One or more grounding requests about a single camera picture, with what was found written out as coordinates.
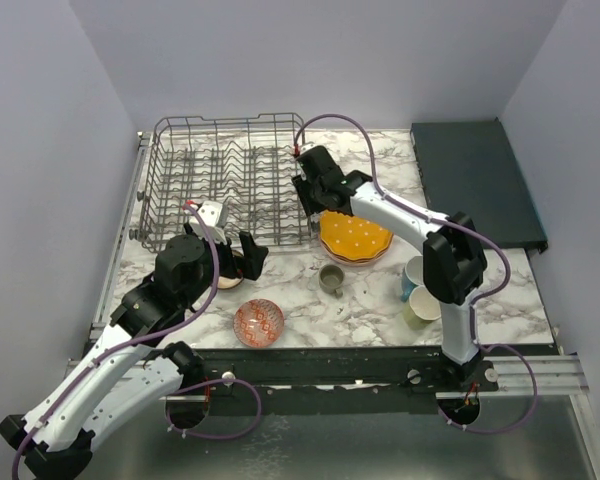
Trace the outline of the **orange polka dot plate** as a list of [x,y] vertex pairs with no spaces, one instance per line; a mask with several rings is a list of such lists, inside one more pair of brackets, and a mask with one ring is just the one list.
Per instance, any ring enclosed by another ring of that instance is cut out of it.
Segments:
[[319,239],[332,255],[360,263],[382,256],[391,246],[393,234],[369,220],[326,211],[319,220]]

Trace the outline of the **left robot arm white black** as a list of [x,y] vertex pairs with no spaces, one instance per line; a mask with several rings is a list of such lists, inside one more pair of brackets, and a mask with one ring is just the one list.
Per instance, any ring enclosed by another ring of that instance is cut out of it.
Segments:
[[167,242],[78,366],[38,406],[1,421],[0,435],[15,451],[12,478],[26,466],[37,479],[74,479],[103,441],[148,404],[214,385],[185,342],[160,342],[203,313],[194,305],[211,304],[220,278],[261,276],[268,249],[248,232],[239,239],[239,255],[207,230],[187,228]]

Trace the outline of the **yellow green mug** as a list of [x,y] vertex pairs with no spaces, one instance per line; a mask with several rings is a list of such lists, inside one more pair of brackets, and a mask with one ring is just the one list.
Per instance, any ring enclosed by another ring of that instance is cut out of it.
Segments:
[[417,286],[404,304],[403,318],[409,328],[421,330],[441,319],[441,307],[424,286]]

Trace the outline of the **blue floral mug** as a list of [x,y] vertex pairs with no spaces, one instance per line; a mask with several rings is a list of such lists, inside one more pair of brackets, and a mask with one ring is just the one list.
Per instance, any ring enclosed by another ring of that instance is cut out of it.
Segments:
[[403,267],[401,274],[401,301],[405,303],[412,291],[424,285],[423,280],[423,257],[420,255],[412,257]]

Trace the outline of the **grey wire dish rack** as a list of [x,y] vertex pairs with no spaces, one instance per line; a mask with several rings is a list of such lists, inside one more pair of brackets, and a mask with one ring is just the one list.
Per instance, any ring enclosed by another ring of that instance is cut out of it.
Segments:
[[292,184],[303,123],[292,112],[161,118],[149,137],[130,238],[158,252],[181,232],[186,201],[211,200],[226,206],[231,238],[245,230],[269,248],[308,242],[310,222]]

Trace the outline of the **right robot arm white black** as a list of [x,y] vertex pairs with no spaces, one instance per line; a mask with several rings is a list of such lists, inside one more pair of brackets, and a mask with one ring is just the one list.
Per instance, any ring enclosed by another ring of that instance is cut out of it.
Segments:
[[471,218],[462,212],[448,216],[393,196],[359,170],[346,174],[323,146],[296,146],[293,156],[301,173],[292,184],[307,216],[332,211],[369,220],[422,255],[424,286],[441,309],[441,382],[454,392],[473,384],[482,354],[471,302],[487,261]]

